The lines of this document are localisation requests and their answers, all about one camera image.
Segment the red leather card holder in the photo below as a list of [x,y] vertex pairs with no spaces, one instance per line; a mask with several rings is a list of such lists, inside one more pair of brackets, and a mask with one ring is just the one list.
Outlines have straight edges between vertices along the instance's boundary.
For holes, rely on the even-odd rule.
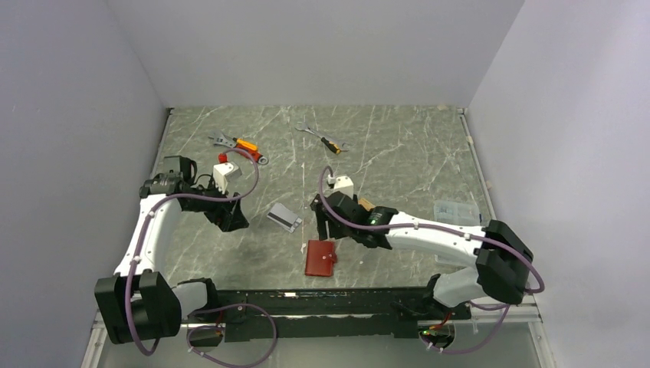
[[304,274],[306,276],[328,278],[333,275],[337,263],[334,241],[309,240]]

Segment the silver VIP card stack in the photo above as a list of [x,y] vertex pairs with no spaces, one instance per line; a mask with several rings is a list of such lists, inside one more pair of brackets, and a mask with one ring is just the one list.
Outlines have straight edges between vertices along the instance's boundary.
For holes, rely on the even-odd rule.
[[290,233],[293,233],[303,221],[301,217],[281,203],[274,203],[267,213],[267,218]]

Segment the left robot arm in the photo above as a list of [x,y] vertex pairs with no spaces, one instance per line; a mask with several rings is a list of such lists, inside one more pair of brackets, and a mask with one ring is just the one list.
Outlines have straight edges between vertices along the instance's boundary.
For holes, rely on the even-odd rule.
[[187,317],[209,322],[218,316],[221,302],[210,278],[172,287],[163,276],[166,253],[183,212],[203,214],[222,232],[249,226],[241,210],[241,194],[227,191],[229,182],[241,175],[236,163],[222,159],[215,164],[205,186],[197,182],[196,161],[166,156],[162,163],[161,172],[140,187],[139,217],[123,259],[94,288],[114,344],[174,337]]

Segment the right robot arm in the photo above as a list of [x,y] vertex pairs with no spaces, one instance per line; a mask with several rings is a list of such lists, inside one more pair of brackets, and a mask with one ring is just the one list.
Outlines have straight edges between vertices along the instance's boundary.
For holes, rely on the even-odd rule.
[[310,209],[321,240],[350,238],[367,248],[422,251],[456,265],[456,272],[433,276],[427,287],[431,292],[422,298],[423,310],[432,318],[481,297],[520,304],[529,292],[533,252],[504,222],[448,225],[385,206],[368,210],[357,197],[341,192],[316,195]]

